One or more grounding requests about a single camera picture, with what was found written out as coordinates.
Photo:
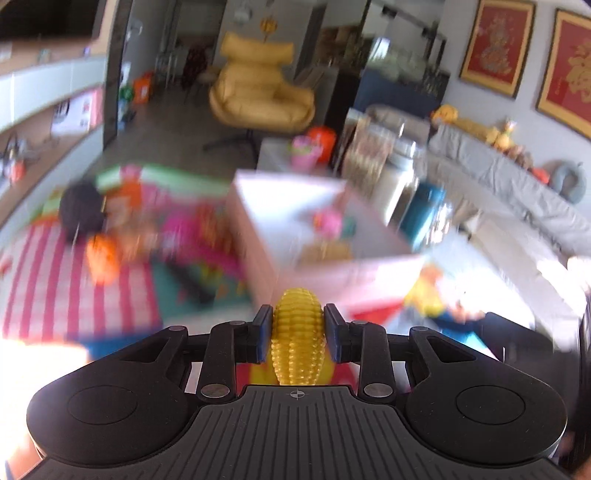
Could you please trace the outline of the yellow toy corn cob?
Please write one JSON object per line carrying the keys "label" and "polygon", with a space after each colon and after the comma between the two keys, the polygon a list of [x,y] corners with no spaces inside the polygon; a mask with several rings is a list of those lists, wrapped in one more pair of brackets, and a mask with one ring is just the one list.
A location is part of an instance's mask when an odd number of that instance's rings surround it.
{"label": "yellow toy corn cob", "polygon": [[287,289],[273,309],[270,355],[281,386],[315,385],[325,361],[324,311],[314,293]]}

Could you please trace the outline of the black plush toy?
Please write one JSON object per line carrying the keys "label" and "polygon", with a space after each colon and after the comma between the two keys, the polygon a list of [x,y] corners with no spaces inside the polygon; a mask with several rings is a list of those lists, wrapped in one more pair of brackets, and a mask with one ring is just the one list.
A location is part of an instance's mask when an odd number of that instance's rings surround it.
{"label": "black plush toy", "polygon": [[58,217],[65,238],[75,243],[103,231],[106,197],[91,181],[78,181],[63,192]]}

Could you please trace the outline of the pink plastic scoop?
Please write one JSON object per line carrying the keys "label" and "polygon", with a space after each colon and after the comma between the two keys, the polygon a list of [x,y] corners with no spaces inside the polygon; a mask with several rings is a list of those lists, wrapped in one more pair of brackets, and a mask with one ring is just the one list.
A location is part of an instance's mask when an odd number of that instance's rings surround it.
{"label": "pink plastic scoop", "polygon": [[223,215],[176,213],[166,218],[160,235],[162,252],[168,258],[181,264],[200,262],[224,275],[242,277],[235,239]]}

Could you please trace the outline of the black remote control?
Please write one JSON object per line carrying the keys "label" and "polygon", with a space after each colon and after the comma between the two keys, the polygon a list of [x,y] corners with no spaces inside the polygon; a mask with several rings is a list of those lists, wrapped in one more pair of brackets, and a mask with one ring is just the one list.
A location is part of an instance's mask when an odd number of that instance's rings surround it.
{"label": "black remote control", "polygon": [[211,305],[213,303],[215,294],[204,287],[187,266],[172,259],[165,260],[164,266],[190,301],[199,305]]}

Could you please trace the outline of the pink cardboard box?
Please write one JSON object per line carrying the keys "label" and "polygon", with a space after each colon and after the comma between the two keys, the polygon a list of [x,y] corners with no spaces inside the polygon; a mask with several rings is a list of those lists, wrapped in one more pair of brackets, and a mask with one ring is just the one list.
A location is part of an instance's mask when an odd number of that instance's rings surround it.
{"label": "pink cardboard box", "polygon": [[345,181],[239,170],[226,212],[253,306],[290,288],[346,311],[401,301],[427,259]]}

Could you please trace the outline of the colourful play mat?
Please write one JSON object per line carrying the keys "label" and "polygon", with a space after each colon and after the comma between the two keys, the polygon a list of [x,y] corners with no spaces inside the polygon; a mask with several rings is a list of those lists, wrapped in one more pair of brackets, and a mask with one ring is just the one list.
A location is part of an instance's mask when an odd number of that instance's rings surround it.
{"label": "colourful play mat", "polygon": [[[160,168],[121,169],[94,182],[106,197],[103,231],[115,238],[120,257],[119,277],[96,285],[86,262],[86,242],[65,238],[59,221],[38,220],[24,229],[1,254],[1,334],[28,343],[66,340],[87,344],[123,338],[133,343],[170,326],[183,326],[195,314],[217,310],[235,297],[253,306],[245,273],[235,278],[200,262],[182,264],[215,294],[211,305],[190,301],[167,272],[161,249],[161,227],[176,213],[215,212],[228,222],[226,198],[231,182],[207,180]],[[406,335],[420,328],[487,354],[474,332],[457,333],[439,327],[421,311],[428,281],[424,266],[419,279],[401,301],[379,308],[346,311],[346,322],[368,322],[387,333]],[[238,364],[238,385],[280,385],[271,364],[270,346],[262,364]],[[325,338],[325,361],[317,386],[347,385],[356,391],[359,366],[332,360]]]}

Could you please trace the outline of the orange toy pumpkin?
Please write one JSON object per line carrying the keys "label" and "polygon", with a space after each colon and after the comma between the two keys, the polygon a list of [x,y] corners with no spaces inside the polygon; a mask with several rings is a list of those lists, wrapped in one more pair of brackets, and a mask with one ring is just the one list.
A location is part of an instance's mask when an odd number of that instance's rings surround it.
{"label": "orange toy pumpkin", "polygon": [[89,238],[85,255],[91,278],[96,285],[111,284],[119,277],[120,257],[113,236],[97,234]]}

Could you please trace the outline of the teal thermos bottle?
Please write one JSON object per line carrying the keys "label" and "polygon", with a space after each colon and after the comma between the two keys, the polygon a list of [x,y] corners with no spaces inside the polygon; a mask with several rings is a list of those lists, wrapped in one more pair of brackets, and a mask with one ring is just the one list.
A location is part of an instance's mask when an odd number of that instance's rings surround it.
{"label": "teal thermos bottle", "polygon": [[419,183],[400,225],[400,232],[413,251],[419,250],[445,197],[444,188],[427,181]]}

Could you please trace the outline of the grey sofa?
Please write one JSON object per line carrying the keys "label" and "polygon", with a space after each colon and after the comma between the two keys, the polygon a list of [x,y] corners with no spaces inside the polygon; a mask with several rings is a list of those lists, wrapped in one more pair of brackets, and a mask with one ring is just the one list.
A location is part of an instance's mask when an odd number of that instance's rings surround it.
{"label": "grey sofa", "polygon": [[576,321],[586,285],[568,270],[590,256],[590,222],[493,148],[442,125],[428,143],[430,181],[442,185],[456,222],[519,291],[540,321]]}

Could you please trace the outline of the large glass nut jar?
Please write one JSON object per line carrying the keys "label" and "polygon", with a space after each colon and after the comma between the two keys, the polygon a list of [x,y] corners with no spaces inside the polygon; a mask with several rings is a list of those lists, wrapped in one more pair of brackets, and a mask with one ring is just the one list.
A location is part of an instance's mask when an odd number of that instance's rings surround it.
{"label": "large glass nut jar", "polygon": [[387,161],[398,155],[413,166],[428,135],[425,121],[401,110],[385,105],[370,106],[367,112],[349,109],[335,169],[356,192],[370,199]]}

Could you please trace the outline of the pink toy cup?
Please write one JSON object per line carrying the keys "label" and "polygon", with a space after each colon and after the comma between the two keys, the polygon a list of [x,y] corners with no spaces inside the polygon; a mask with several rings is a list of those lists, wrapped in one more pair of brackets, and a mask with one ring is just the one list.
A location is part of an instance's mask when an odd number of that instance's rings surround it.
{"label": "pink toy cup", "polygon": [[322,146],[308,136],[295,136],[290,143],[290,165],[297,171],[311,171],[322,154]]}

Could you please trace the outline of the orange plastic container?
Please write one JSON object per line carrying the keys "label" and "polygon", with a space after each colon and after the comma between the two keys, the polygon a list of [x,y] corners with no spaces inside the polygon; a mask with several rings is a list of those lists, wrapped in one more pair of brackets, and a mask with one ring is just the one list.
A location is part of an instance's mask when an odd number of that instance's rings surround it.
{"label": "orange plastic container", "polygon": [[338,136],[335,130],[327,126],[314,126],[307,131],[308,138],[322,147],[322,153],[318,157],[318,164],[329,164],[332,150],[335,148]]}

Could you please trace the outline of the grey neck pillow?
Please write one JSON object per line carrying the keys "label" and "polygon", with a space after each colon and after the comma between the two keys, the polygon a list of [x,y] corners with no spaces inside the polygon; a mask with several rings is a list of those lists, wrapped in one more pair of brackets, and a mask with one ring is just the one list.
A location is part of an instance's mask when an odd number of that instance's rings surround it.
{"label": "grey neck pillow", "polygon": [[549,187],[571,204],[579,204],[587,191],[587,177],[582,164],[565,161],[550,175]]}

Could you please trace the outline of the yellow duck plush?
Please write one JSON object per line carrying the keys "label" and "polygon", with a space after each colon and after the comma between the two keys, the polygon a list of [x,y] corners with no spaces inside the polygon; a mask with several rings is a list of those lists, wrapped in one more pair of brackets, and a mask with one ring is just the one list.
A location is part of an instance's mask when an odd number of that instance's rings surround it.
{"label": "yellow duck plush", "polygon": [[501,135],[501,131],[497,127],[489,127],[469,118],[461,117],[459,110],[450,104],[441,105],[431,113],[430,118],[433,125],[451,125],[488,145],[493,145]]}

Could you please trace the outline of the yellow lounge chair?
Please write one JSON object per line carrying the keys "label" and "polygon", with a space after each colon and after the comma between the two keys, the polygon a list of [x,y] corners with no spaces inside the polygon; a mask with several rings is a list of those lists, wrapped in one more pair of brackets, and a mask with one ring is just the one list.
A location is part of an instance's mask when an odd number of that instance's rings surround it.
{"label": "yellow lounge chair", "polygon": [[205,151],[245,143],[257,155],[256,131],[297,134],[311,125],[314,91],[283,76],[283,68],[294,62],[294,44],[228,32],[221,42],[221,55],[226,62],[209,88],[209,106],[219,122],[244,133],[208,142]]}

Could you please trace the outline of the white SF parcel box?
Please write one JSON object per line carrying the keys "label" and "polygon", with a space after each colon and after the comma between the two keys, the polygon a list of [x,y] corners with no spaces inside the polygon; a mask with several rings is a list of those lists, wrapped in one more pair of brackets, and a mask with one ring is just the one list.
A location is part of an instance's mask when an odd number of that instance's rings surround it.
{"label": "white SF parcel box", "polygon": [[103,122],[103,89],[96,88],[54,106],[52,137],[84,135]]}

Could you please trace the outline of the red framed picture right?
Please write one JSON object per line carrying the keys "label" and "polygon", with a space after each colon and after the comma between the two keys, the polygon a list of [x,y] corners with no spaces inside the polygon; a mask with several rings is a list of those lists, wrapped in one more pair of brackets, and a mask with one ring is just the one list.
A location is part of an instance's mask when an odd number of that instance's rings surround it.
{"label": "red framed picture right", "polygon": [[590,18],[558,8],[536,109],[590,139]]}

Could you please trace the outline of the red framed picture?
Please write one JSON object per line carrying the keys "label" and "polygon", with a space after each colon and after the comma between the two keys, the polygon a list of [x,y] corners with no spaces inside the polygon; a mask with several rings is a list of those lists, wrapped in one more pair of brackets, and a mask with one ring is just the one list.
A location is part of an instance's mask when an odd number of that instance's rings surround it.
{"label": "red framed picture", "polygon": [[460,79],[516,99],[535,24],[533,1],[478,3]]}
{"label": "red framed picture", "polygon": [[590,18],[558,8],[536,109],[590,139]]}

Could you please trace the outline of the red framed picture left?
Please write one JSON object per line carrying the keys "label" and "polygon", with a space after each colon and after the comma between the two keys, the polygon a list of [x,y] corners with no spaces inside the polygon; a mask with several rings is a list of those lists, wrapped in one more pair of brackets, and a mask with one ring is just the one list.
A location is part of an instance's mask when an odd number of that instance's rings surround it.
{"label": "red framed picture left", "polygon": [[516,99],[535,24],[533,1],[478,3],[460,79]]}

